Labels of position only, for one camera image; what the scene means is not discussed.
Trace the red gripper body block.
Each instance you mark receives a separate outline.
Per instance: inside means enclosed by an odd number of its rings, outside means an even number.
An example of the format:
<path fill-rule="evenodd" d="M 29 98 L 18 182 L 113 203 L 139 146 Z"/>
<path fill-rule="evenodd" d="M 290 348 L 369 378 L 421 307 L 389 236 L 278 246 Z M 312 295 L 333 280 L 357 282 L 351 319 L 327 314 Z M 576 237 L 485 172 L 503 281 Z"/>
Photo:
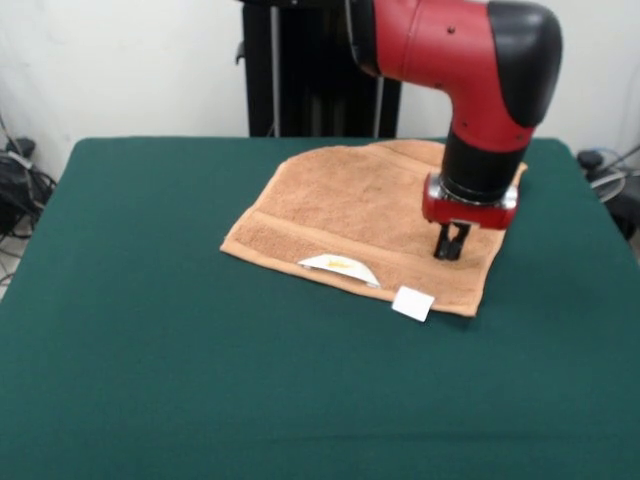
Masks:
<path fill-rule="evenodd" d="M 429 222 L 463 223 L 483 229 L 506 230 L 518 208 L 518 191 L 510 189 L 497 204 L 474 205 L 426 192 L 422 213 Z"/>

